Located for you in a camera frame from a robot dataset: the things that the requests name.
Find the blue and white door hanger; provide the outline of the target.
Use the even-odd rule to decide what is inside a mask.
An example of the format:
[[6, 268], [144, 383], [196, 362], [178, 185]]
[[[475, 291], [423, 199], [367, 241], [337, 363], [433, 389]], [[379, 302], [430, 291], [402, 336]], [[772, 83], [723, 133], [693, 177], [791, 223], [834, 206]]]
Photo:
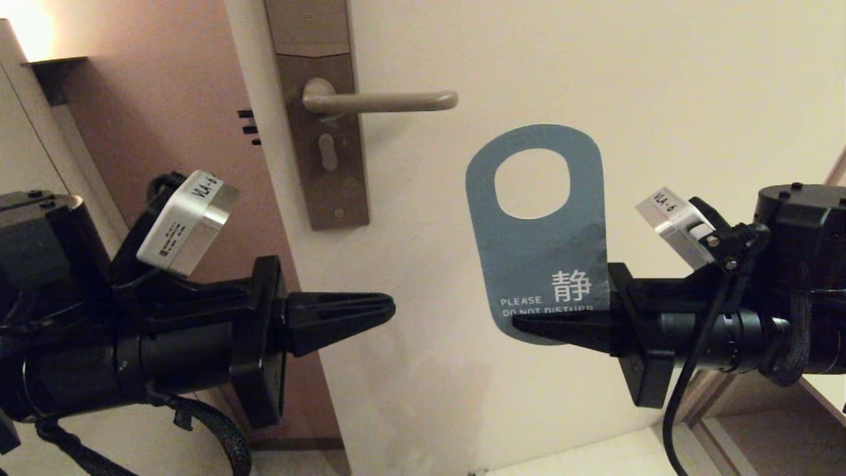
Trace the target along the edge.
[[[500, 205], [495, 177], [508, 159], [535, 149], [566, 163], [569, 193], [549, 214], [521, 219]], [[471, 159], [465, 190], [490, 315], [500, 331], [554, 346], [559, 343], [518, 331], [512, 317], [611, 311], [603, 165], [594, 139], [558, 124], [510, 130]]]

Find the brown door jamb panel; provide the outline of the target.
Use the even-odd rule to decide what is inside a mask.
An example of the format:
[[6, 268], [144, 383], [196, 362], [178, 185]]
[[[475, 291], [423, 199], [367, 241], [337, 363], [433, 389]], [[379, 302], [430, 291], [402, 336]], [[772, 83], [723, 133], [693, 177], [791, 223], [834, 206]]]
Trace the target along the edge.
[[88, 196], [109, 253], [145, 205], [149, 181], [201, 169], [239, 189], [233, 216], [191, 278], [232, 280], [279, 256], [300, 289], [263, 148], [243, 132], [250, 108], [225, 0], [40, 0], [48, 58], [82, 57], [61, 89], [102, 180]]

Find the brown door lock plate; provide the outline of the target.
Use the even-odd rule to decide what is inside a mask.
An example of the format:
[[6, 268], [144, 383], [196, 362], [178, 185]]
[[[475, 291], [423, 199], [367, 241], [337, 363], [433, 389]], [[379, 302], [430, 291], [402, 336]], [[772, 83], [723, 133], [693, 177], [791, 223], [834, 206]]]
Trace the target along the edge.
[[264, 0], [309, 225], [314, 230], [368, 225], [362, 131], [356, 115], [309, 112], [311, 79], [356, 93], [348, 0]]

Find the black wall lamp bracket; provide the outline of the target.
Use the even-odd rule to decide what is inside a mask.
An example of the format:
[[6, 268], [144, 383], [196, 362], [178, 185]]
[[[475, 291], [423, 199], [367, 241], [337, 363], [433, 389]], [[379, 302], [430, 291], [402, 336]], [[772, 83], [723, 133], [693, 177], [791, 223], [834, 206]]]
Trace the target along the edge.
[[30, 62], [28, 66], [38, 81], [46, 102], [50, 106], [61, 106], [67, 104], [63, 84], [73, 70], [78, 69], [87, 61], [87, 56], [78, 56]]

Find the white shelf board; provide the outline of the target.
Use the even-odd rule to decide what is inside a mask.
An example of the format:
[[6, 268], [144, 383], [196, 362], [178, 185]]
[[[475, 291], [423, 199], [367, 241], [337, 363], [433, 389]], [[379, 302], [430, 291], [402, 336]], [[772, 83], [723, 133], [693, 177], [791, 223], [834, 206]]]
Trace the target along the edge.
[[846, 374], [804, 374], [800, 385], [846, 428]]

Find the white door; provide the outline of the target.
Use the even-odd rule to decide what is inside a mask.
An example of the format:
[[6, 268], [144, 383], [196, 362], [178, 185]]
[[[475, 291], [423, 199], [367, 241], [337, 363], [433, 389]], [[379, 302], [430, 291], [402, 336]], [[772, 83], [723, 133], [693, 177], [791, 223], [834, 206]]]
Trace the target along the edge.
[[821, 183], [846, 145], [846, 0], [348, 0], [363, 93], [457, 108], [364, 114], [369, 225], [311, 229], [268, 9], [225, 0], [300, 286], [383, 292], [396, 315], [319, 356], [352, 476], [468, 476], [656, 424], [617, 360], [496, 328], [465, 195], [502, 133], [562, 124], [600, 147], [607, 247], [637, 277], [685, 262], [637, 203], [661, 187], [732, 223]]

